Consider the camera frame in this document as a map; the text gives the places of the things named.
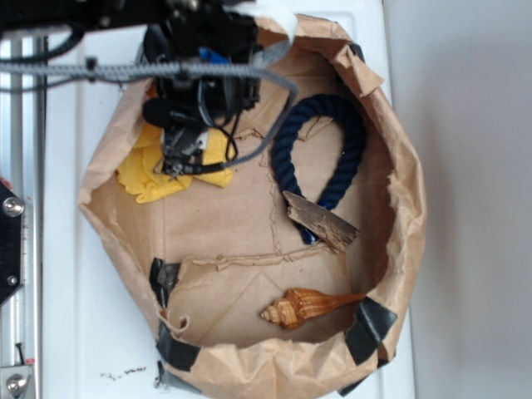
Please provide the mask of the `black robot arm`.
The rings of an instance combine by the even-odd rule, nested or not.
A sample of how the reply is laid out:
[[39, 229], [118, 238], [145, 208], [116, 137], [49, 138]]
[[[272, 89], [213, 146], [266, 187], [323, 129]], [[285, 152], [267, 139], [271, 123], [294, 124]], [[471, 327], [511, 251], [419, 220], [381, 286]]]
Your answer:
[[[140, 60], [133, 66], [100, 66], [90, 58], [64, 72], [50, 61], [76, 47], [89, 32], [144, 26]], [[201, 137], [223, 130], [259, 101], [255, 58], [263, 48], [251, 16], [234, 1], [4, 1], [2, 33], [63, 27], [60, 45], [28, 56], [1, 60], [6, 73], [55, 76], [59, 83], [123, 83], [151, 77], [155, 97], [144, 119], [162, 129], [162, 161], [180, 168], [196, 164]]]

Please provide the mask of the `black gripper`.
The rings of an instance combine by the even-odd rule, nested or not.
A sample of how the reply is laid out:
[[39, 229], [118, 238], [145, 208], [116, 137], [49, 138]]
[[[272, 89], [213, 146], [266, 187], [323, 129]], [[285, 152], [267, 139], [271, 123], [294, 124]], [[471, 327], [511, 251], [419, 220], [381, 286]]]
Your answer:
[[[175, 20], [148, 27], [143, 50], [150, 63], [193, 62], [209, 65], [247, 65], [263, 47], [252, 17], [234, 12], [183, 12]], [[230, 122], [259, 101], [260, 80], [253, 77], [213, 76], [179, 72], [155, 79], [156, 97], [143, 105], [144, 119], [165, 128], [165, 157], [202, 160], [209, 132], [195, 136], [193, 122], [210, 125], [219, 118]]]

